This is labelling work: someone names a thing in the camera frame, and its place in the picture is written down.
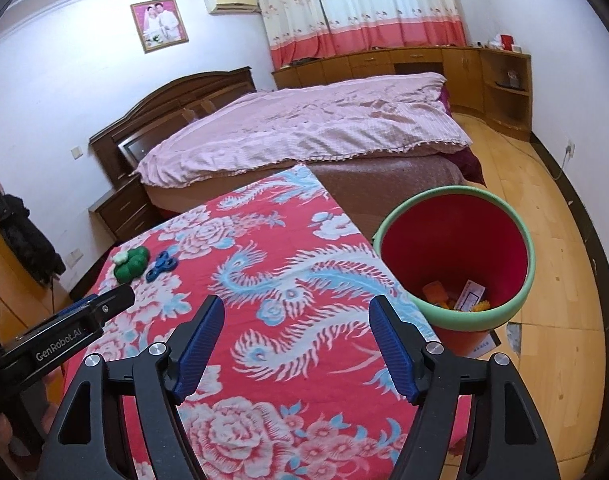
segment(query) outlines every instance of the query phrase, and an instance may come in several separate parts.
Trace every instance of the black baseboard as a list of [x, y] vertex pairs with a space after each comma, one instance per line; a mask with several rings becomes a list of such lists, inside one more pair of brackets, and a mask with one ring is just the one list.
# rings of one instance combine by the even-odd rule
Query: black baseboard
[[115, 245], [112, 245], [110, 248], [108, 248], [107, 252], [102, 254], [100, 259], [91, 266], [91, 269], [89, 269], [85, 275], [81, 277], [79, 282], [73, 286], [69, 292], [69, 297], [72, 299], [73, 303], [88, 295], [91, 287], [97, 282], [98, 277], [102, 272], [102, 267], [104, 267], [104, 264], [108, 259], [108, 255], [111, 252], [111, 249], [114, 247]]
[[[560, 174], [559, 164], [544, 147], [542, 141], [531, 133], [531, 144], [536, 150], [544, 165], [549, 172], [554, 175]], [[582, 240], [587, 248], [587, 254], [593, 267], [593, 275], [597, 284], [597, 291], [600, 296], [600, 307], [602, 309], [602, 320], [604, 324], [604, 339], [606, 346], [606, 377], [604, 382], [604, 398], [602, 404], [602, 414], [600, 425], [598, 426], [597, 436], [593, 445], [593, 451], [589, 458], [587, 470], [597, 461], [598, 457], [604, 453], [609, 446], [609, 262], [606, 259], [604, 248], [600, 238], [593, 227], [593, 222], [587, 213], [577, 192], [569, 182], [567, 176], [562, 173], [557, 181], [558, 188], [569, 204], [571, 214], [580, 230]]]

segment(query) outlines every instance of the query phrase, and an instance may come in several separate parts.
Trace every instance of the framed wedding photo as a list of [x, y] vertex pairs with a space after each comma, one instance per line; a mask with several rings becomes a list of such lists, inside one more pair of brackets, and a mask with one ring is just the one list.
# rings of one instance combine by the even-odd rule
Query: framed wedding photo
[[151, 0], [133, 4], [131, 12], [144, 53], [187, 43], [188, 36], [176, 0]]

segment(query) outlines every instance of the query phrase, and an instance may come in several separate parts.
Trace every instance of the green rim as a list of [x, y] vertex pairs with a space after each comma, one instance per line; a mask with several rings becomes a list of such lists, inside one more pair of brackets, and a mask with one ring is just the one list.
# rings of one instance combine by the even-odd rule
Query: green rim
[[518, 229], [520, 229], [520, 233], [522, 234], [522, 238], [527, 247], [528, 265], [526, 278], [524, 279], [524, 283], [522, 288], [520, 288], [520, 291], [513, 298], [511, 298], [511, 300], [486, 312], [471, 313], [445, 310], [439, 306], [427, 303], [426, 301], [422, 300], [422, 298], [418, 298], [413, 294], [411, 294], [411, 296], [414, 299], [414, 303], [417, 304], [417, 307], [420, 309], [422, 314], [424, 314], [427, 321], [431, 323], [431, 325], [446, 328], [447, 330], [457, 330], [459, 332], [482, 332], [485, 330], [492, 330], [509, 321], [522, 308], [524, 301], [526, 301], [526, 297], [531, 290], [531, 286], [533, 285], [533, 277], [535, 276], [535, 248], [533, 246], [533, 240], [531, 240], [531, 235], [529, 234], [529, 229], [527, 229], [520, 216], [518, 216], [518, 214], [515, 212], [515, 209], [513, 209], [500, 197], [489, 191], [471, 186], [437, 187], [435, 189], [430, 189], [423, 193], [417, 194], [414, 197], [409, 198], [406, 202], [403, 202], [397, 206], [392, 213], [390, 213], [390, 215], [384, 219], [384, 222], [382, 222], [382, 225], [380, 225], [375, 237], [373, 237], [373, 248], [377, 255], [382, 257], [382, 240], [384, 235], [400, 215], [405, 213], [414, 205], [428, 200], [429, 198], [448, 194], [477, 196], [498, 206], [511, 217], [515, 225], [518, 227]]

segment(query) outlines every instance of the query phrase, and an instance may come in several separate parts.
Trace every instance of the trash can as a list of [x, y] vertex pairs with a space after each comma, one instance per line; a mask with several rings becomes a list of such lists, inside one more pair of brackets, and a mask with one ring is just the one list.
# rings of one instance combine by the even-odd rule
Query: trash can
[[[475, 187], [438, 187], [408, 199], [380, 225], [373, 246], [444, 345], [461, 356], [518, 313], [533, 285], [535, 250], [526, 225], [504, 200]], [[486, 287], [491, 309], [427, 303], [422, 288], [436, 280], [456, 299], [473, 280]]]

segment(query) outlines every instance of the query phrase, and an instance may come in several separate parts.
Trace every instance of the blue fidget spinner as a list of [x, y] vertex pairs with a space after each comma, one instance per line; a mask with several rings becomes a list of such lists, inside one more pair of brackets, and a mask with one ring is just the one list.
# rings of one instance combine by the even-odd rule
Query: blue fidget spinner
[[171, 270], [175, 269], [178, 266], [178, 259], [173, 256], [169, 256], [167, 251], [162, 251], [158, 254], [158, 257], [155, 258], [155, 265], [153, 269], [146, 273], [146, 282], [151, 283], [155, 278], [157, 278], [161, 272], [171, 272]]

